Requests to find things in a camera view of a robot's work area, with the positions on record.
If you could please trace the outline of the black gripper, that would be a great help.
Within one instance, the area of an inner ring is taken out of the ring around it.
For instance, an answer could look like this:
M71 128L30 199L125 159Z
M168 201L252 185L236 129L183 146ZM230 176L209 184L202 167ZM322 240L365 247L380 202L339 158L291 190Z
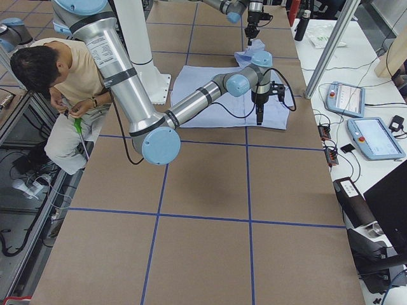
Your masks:
M247 27L244 29L245 35L248 35L248 46L252 45L252 39L256 39L260 32L258 29L259 22L270 21L270 14L265 13L263 9L265 4L265 1L249 1Z
M251 100L255 105L257 125L263 123L264 105L268 102L269 90L270 90L269 84L266 85L257 84L252 88Z

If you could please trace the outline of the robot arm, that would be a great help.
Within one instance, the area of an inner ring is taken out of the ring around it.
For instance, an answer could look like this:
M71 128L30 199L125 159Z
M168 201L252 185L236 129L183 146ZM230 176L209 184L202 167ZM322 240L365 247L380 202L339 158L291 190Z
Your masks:
M179 154L176 128L194 118L213 101L229 93L234 97L269 85L272 55L259 51L241 71L218 74L164 113L155 110L119 36L116 17L107 1L53 1L54 12L72 35L89 49L129 123L134 149L152 164L166 165Z
M247 38L247 45L251 46L253 41L257 38L260 27L264 27L270 23L273 16L264 11L264 6L268 1L258 0L202 0L202 3L220 11L226 15L229 22L235 24L247 12L247 27L244 29Z

